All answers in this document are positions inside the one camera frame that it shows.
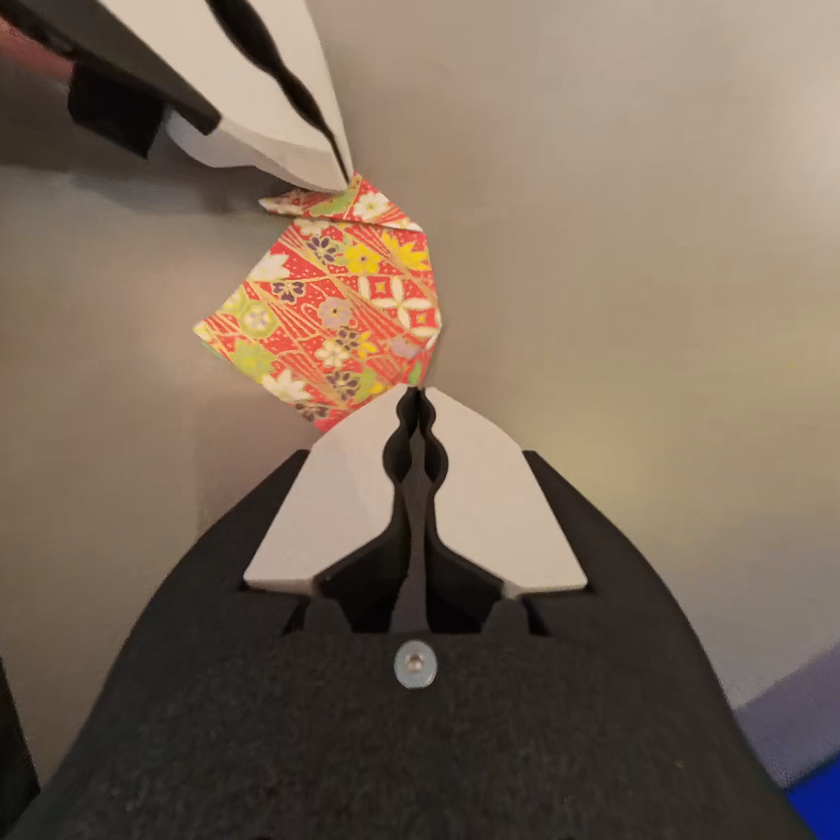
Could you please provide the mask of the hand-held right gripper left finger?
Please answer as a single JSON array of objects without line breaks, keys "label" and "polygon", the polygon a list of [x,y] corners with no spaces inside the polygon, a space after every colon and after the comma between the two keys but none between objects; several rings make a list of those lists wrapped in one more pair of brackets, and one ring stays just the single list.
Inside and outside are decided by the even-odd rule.
[{"label": "hand-held right gripper left finger", "polygon": [[396,385],[311,448],[244,583],[336,602],[355,632],[386,632],[411,561],[403,482],[417,428],[415,386]]}]

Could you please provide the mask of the blue plastic bin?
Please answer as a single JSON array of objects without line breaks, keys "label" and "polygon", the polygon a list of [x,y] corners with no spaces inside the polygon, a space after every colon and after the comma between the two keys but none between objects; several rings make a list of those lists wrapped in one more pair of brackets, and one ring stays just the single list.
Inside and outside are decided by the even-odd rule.
[{"label": "blue plastic bin", "polygon": [[786,797],[816,839],[839,839],[839,754],[792,785]]}]

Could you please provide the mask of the red floral green-backed origami paper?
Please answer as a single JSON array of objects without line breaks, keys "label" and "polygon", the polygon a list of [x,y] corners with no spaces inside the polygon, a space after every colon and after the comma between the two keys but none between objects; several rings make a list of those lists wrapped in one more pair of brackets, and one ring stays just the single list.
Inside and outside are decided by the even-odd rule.
[{"label": "red floral green-backed origami paper", "polygon": [[396,385],[420,386],[443,316],[419,224],[358,172],[342,192],[259,204],[289,223],[193,327],[204,347],[323,433]]}]

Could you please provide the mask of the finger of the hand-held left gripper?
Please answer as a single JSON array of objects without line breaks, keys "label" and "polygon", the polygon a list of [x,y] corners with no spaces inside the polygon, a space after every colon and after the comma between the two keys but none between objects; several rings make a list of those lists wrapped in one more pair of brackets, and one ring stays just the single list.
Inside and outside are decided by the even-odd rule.
[{"label": "finger of the hand-held left gripper", "polygon": [[316,192],[337,193],[348,186],[301,184],[266,153],[256,121],[266,100],[261,67],[268,60],[257,57],[261,22],[249,2],[102,3],[219,111],[220,123],[207,135],[182,116],[170,119],[167,131],[184,151],[208,165],[252,165]]},{"label": "finger of the hand-held left gripper", "polygon": [[306,2],[253,1],[266,77],[255,131],[301,184],[349,184],[354,174],[339,98]]}]

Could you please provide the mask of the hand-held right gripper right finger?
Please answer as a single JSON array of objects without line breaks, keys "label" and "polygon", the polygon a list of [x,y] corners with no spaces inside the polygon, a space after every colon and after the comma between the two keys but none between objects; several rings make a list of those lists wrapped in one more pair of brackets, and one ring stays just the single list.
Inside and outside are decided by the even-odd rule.
[{"label": "hand-held right gripper right finger", "polygon": [[522,448],[436,388],[420,393],[427,620],[477,632],[500,601],[583,592],[588,580]]}]

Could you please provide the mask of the person's left hand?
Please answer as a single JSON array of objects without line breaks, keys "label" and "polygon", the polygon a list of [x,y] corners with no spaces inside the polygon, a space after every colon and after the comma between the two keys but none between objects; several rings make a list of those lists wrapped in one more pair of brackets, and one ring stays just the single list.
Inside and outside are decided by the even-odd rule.
[{"label": "person's left hand", "polygon": [[71,61],[48,50],[1,17],[1,53],[19,69],[59,83],[68,83]]}]

